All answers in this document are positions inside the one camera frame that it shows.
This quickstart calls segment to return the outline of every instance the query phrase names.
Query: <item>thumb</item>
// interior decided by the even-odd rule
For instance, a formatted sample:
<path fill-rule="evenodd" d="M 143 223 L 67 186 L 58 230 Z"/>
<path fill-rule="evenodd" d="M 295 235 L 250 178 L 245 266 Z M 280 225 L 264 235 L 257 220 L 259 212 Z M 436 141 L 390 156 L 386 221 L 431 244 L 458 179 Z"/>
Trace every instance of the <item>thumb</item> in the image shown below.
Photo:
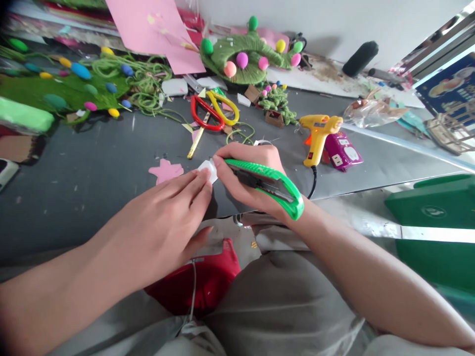
<path fill-rule="evenodd" d="M 202 228 L 199 233 L 197 233 L 188 241 L 188 245 L 186 245 L 182 252 L 183 259 L 185 261 L 190 260 L 199 251 L 199 249 L 204 246 L 206 239 L 213 228 L 214 226 Z"/>

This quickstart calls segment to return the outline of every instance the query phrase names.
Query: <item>plastic bag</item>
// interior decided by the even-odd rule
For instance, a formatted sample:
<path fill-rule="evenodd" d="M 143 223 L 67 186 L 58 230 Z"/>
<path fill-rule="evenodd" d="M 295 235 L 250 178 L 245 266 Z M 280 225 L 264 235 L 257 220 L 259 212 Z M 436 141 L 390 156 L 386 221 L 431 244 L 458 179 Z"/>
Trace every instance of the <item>plastic bag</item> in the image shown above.
<path fill-rule="evenodd" d="M 409 108 L 393 108 L 383 100 L 368 99 L 378 90 L 368 94 L 366 99 L 352 102 L 345 110 L 343 119 L 359 128 L 382 126 L 401 118 Z"/>

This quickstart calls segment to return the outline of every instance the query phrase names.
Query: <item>left hand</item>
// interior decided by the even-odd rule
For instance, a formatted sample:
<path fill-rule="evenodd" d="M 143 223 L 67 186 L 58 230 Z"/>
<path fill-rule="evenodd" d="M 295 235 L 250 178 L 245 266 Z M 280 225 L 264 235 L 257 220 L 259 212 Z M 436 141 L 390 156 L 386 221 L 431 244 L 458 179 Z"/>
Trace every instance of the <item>left hand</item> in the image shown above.
<path fill-rule="evenodd" d="M 129 202 L 85 245 L 131 288 L 144 288 L 183 266 L 206 242 L 196 236 L 211 200 L 208 169 L 163 182 Z"/>

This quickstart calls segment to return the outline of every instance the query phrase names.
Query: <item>pink felt piece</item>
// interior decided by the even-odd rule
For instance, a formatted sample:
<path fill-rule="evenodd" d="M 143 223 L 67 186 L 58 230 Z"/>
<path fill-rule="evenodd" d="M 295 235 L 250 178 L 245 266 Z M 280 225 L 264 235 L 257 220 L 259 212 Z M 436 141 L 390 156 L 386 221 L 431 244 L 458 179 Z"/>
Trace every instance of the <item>pink felt piece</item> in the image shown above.
<path fill-rule="evenodd" d="M 191 134 L 191 139 L 193 140 L 193 142 L 196 140 L 196 136 L 198 136 L 198 132 L 199 132 L 199 130 L 195 130 Z"/>
<path fill-rule="evenodd" d="M 106 0 L 126 48 L 165 55 L 174 74 L 205 72 L 174 0 Z"/>
<path fill-rule="evenodd" d="M 171 164 L 170 161 L 167 161 L 164 158 L 160 160 L 160 167 L 151 167 L 148 172 L 157 176 L 156 185 L 181 176 L 184 173 L 181 164 Z"/>
<path fill-rule="evenodd" d="M 245 35 L 247 33 L 247 28 L 246 27 L 231 27 L 231 35 L 238 34 L 238 35 Z M 260 37 L 263 37 L 266 39 L 267 44 L 272 47 L 273 49 L 276 48 L 276 44 L 278 40 L 284 40 L 285 42 L 285 48 L 283 53 L 287 53 L 288 51 L 288 42 L 290 39 L 288 36 L 280 33 L 280 32 L 274 32 L 271 29 L 265 28 L 265 27 L 258 27 L 257 28 L 257 33 L 259 34 Z"/>

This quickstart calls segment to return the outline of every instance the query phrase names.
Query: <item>work table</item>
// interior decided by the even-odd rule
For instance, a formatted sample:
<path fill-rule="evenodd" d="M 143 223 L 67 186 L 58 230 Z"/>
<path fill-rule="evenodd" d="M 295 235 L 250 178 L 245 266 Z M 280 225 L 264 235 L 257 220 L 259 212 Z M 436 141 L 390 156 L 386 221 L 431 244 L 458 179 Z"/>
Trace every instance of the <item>work table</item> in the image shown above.
<path fill-rule="evenodd" d="M 339 115 L 353 100 L 327 98 L 316 93 L 288 89 L 289 108 L 297 118 L 308 114 Z M 228 97 L 237 104 L 235 95 Z M 255 128 L 253 140 L 266 139 L 279 149 L 285 172 L 307 195 L 312 170 L 303 166 L 309 147 L 295 126 L 278 129 L 264 120 L 254 106 L 237 104 L 240 120 Z M 191 122 L 190 104 L 176 98 L 166 108 L 180 112 Z M 226 143 L 226 135 L 205 131 L 192 160 L 187 159 L 191 134 L 177 122 L 148 117 L 140 111 L 121 111 L 119 121 L 93 116 L 82 132 L 60 125 L 48 139 L 40 160 L 22 166 L 0 195 L 0 260 L 25 253 L 78 245 L 90 239 L 128 201 L 155 185 L 147 171 L 161 158 L 181 163 L 185 173 L 197 168 Z M 204 112 L 198 111 L 201 117 Z M 396 123 L 376 131 L 418 141 Z M 323 199 L 403 182 L 461 173 L 436 158 L 355 132 L 346 132 L 364 163 L 343 173 L 332 166 L 318 166 L 317 188 L 312 199 Z M 435 147 L 431 140 L 423 145 Z M 249 211 L 235 201 L 220 181 L 214 183 L 213 200 L 205 218 L 225 217 Z"/>

